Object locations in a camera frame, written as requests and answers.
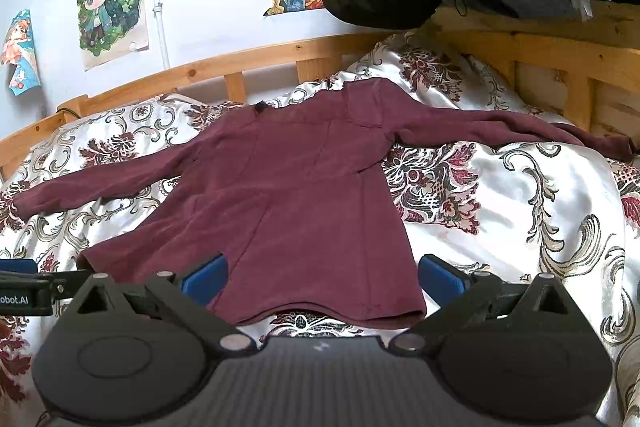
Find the bed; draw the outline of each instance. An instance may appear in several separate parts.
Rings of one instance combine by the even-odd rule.
[[[342,68],[344,57],[359,58]],[[15,216],[12,196],[78,169],[125,161],[190,140],[246,101],[243,71],[295,63],[300,84],[268,100],[300,103],[318,90],[384,76],[426,105],[526,112],[547,121],[593,126],[599,82],[640,91],[640,52],[567,36],[505,31],[443,31],[336,36],[212,57],[80,96],[56,114],[0,141],[0,259],[36,260],[41,271],[75,267],[79,251],[134,229],[178,179],[135,198],[95,201],[76,210]],[[524,102],[520,64],[562,71],[568,90],[562,116]],[[228,101],[211,105],[180,88],[222,77]],[[396,145],[383,163],[416,261],[433,253],[460,269],[482,269],[511,282],[540,271],[562,279],[614,364],[614,381],[598,417],[607,425],[640,425],[640,170],[565,144],[472,142],[437,149]],[[428,314],[437,305],[424,295]],[[33,356],[56,318],[0,317],[0,425],[46,421],[30,378]],[[397,331],[348,325],[307,311],[287,311],[244,327],[258,343],[268,335],[380,335]]]

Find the shirt sleeve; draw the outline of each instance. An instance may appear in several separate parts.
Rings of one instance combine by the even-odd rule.
[[[36,185],[14,197],[18,217],[78,208],[98,198],[126,198],[158,180],[179,176],[196,157],[200,140],[120,163],[99,165]]]
[[[389,140],[414,147],[472,141],[491,147],[552,141],[590,147],[609,158],[630,161],[637,152],[628,137],[595,137],[567,124],[529,114],[437,108],[424,105],[386,78],[348,84],[348,112],[354,120],[379,125]]]

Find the black circular disc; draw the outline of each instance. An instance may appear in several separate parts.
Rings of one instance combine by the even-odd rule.
[[[438,362],[464,403],[492,416],[561,422],[594,413],[611,363],[583,333],[465,331],[451,335]]]
[[[136,315],[93,313],[55,327],[33,364],[42,398],[71,418],[135,423],[170,409],[206,369],[191,333]]]

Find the white wall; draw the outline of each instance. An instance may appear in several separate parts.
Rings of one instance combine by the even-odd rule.
[[[271,0],[162,0],[171,66],[278,42],[359,31],[326,10],[263,17]],[[162,70],[152,0],[145,0],[149,49],[84,71],[76,0],[0,0],[0,34],[21,9],[31,10],[42,90],[14,96],[0,68],[0,138],[33,123],[62,102],[89,96]]]

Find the wooden bed frame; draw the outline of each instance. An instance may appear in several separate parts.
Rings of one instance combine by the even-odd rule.
[[[440,37],[460,52],[473,54],[492,65],[516,90],[519,62],[564,72],[567,91],[562,114],[577,126],[590,130],[599,82],[640,93],[640,37],[636,41],[635,32],[621,36],[617,28],[610,31],[620,24],[620,10],[626,10],[622,22],[640,28],[640,9],[606,5],[613,6],[613,11],[609,9],[587,23],[527,26],[478,14],[463,20],[449,9],[440,9],[429,24],[435,23]],[[348,34],[254,48],[178,66],[97,96],[78,96],[60,105],[56,114],[0,140],[0,176],[9,179],[33,145],[65,123],[77,120],[76,115],[84,117],[140,102],[217,77],[224,78],[229,100],[245,102],[243,71],[295,63],[300,83],[324,78],[342,68],[343,56],[364,55],[388,35],[389,32]],[[629,40],[632,47],[625,45]]]

